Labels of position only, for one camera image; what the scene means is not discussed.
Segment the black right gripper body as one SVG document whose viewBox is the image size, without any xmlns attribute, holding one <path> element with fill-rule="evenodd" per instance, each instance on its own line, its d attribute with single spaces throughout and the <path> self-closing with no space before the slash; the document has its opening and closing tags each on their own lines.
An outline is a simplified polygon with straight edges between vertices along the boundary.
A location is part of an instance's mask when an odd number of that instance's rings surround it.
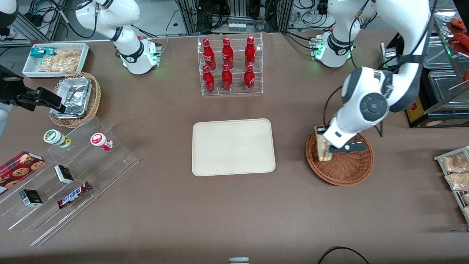
<svg viewBox="0 0 469 264">
<path fill-rule="evenodd" d="M 27 87 L 23 82 L 23 77 L 13 73 L 7 67 L 0 66 L 0 102 L 10 104 L 11 100 L 16 100 L 18 95 L 25 95 Z"/>
</svg>

